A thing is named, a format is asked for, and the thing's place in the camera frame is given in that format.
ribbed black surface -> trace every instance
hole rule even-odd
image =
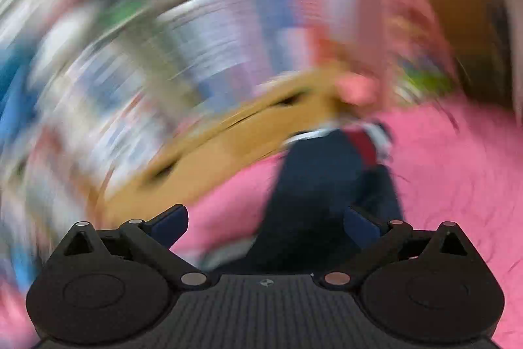
[[[45,342],[42,349],[59,349]],[[112,349],[418,349],[378,330],[353,298],[310,276],[223,276],[182,295],[155,330]],[[494,349],[490,342],[456,349]]]

logo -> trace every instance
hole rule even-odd
[[[260,284],[263,285],[264,287],[270,287],[274,284],[274,281],[266,278],[266,279],[261,280]]]

pink mat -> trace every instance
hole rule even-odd
[[[513,115],[461,99],[444,112],[423,106],[381,117],[396,141],[390,166],[405,218],[415,229],[457,222],[505,293],[494,335],[523,347],[523,130]]]

pink blanket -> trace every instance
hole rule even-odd
[[[405,218],[432,230],[456,221],[505,293],[494,335],[523,346],[523,130],[513,115],[464,100],[383,115],[396,135],[390,166]],[[456,130],[452,125],[455,120]]]

silver screw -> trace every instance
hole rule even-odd
[[[331,272],[325,275],[325,282],[333,286],[344,286],[350,281],[350,276],[343,272]]]
[[[188,272],[181,277],[181,282],[186,286],[200,286],[206,281],[207,277],[201,272]]]

